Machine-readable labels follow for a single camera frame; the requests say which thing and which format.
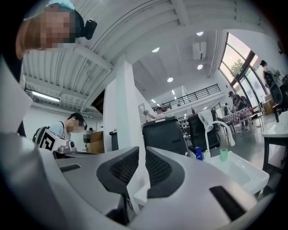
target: white faucet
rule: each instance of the white faucet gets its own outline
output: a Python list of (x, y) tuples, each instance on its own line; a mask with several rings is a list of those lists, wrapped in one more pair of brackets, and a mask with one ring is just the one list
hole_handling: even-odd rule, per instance
[(218, 121), (218, 120), (212, 121), (212, 122), (209, 123), (209, 124), (206, 126), (206, 128), (205, 128), (205, 139), (206, 139), (206, 144), (207, 144), (207, 150), (206, 150), (206, 152), (205, 152), (205, 157), (206, 157), (206, 158), (211, 158), (211, 153), (210, 153), (210, 150), (209, 150), (209, 143), (208, 143), (207, 133), (208, 133), (208, 127), (210, 127), (212, 124), (221, 124), (221, 125), (223, 125), (223, 126), (227, 129), (227, 131), (228, 131), (230, 145), (231, 145), (231, 146), (234, 146), (234, 145), (235, 145), (235, 141), (234, 141), (234, 139), (233, 139), (232, 132), (231, 132), (230, 128), (228, 127), (228, 125), (226, 125), (226, 124), (225, 124), (224, 122), (222, 122), (222, 121)]

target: large window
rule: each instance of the large window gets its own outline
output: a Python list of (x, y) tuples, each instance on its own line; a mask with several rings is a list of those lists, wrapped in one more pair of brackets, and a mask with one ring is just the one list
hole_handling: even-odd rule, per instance
[(220, 71), (240, 96), (245, 96), (252, 106), (257, 106), (265, 96), (262, 68), (259, 57), (238, 38), (228, 34)]

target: glass door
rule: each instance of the glass door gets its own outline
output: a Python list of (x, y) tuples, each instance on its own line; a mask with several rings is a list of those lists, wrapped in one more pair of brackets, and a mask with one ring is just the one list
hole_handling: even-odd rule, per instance
[(245, 78), (242, 78), (242, 79), (240, 80), (240, 83), (241, 83), (242, 87), (244, 88), (244, 90), (245, 90), (245, 92), (246, 92), (246, 94), (247, 94), (247, 96), (248, 96), (248, 99), (249, 99), (249, 101), (250, 101), (250, 103), (251, 103), (251, 106), (252, 106), (252, 107), (257, 106), (258, 103), (257, 103), (256, 97), (255, 97), (255, 95), (254, 95), (254, 92), (253, 92), (252, 89), (250, 88), (249, 83), (246, 81)]
[(248, 79), (251, 86), (253, 87), (253, 89), (254, 89), (257, 97), (258, 97), (259, 102), (264, 102), (266, 94), (265, 94), (258, 78), (255, 76), (255, 74), (251, 71), (250, 68), (246, 72), (245, 77)]

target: fluorescent light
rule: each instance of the fluorescent light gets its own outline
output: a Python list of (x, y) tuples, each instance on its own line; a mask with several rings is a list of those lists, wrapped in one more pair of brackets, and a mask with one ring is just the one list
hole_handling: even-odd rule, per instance
[(36, 91), (32, 91), (32, 94), (35, 95), (35, 96), (39, 96), (39, 97), (46, 98), (46, 99), (48, 99), (48, 100), (52, 100), (52, 101), (55, 101), (55, 102), (60, 102), (60, 99), (59, 99), (59, 98), (51, 97), (51, 96), (48, 96), (48, 95), (46, 95), (46, 94), (38, 93), (38, 92), (36, 92)]
[(158, 48), (152, 50), (152, 52), (153, 52), (153, 53), (157, 53), (157, 52), (159, 51), (159, 49), (160, 49), (160, 47), (158, 47)]

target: bottle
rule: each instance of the bottle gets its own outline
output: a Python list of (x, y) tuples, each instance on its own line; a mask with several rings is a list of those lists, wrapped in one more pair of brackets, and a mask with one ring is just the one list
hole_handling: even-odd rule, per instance
[(196, 159), (203, 161), (202, 151), (200, 147), (195, 148)]

